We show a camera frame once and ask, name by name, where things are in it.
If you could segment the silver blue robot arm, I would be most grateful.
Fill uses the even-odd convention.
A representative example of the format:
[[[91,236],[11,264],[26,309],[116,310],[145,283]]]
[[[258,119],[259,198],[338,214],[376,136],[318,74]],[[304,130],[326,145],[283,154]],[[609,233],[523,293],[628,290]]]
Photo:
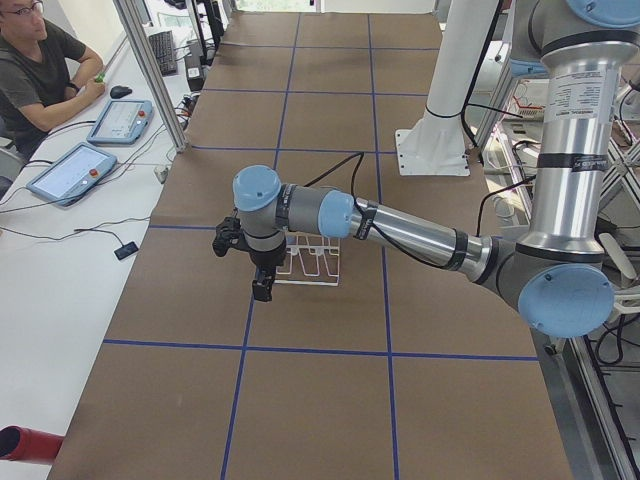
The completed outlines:
[[[284,184],[269,167],[233,181],[237,234],[258,273],[253,295],[271,297],[287,232],[388,244],[419,262],[464,273],[533,328],[585,335],[616,310],[595,240],[620,70],[639,49],[635,1],[520,1],[514,60],[538,60],[549,75],[532,217],[514,242],[471,236],[335,189]]]

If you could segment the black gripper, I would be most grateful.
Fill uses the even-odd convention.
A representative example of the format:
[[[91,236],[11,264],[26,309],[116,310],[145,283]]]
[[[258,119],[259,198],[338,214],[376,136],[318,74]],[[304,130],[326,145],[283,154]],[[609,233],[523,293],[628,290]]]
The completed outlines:
[[[270,251],[251,249],[249,257],[258,268],[252,281],[252,295],[255,301],[271,302],[274,285],[274,271],[284,264],[286,247],[279,246]]]

